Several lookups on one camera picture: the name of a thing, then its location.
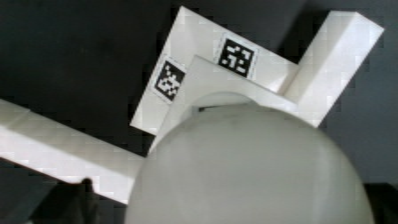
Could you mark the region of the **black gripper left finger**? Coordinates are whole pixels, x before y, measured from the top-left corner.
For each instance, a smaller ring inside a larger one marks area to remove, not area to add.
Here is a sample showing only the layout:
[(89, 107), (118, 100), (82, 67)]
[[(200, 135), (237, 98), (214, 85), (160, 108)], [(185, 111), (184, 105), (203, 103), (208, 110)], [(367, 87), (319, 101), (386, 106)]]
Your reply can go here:
[(31, 215), (33, 224), (100, 224), (93, 181), (59, 183)]

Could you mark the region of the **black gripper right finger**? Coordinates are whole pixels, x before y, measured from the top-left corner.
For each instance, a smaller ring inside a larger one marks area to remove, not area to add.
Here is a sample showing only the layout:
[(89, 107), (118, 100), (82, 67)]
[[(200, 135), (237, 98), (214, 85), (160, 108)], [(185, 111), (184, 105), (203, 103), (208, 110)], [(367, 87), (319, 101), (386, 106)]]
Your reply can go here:
[(388, 183), (365, 185), (375, 224), (398, 224), (398, 189)]

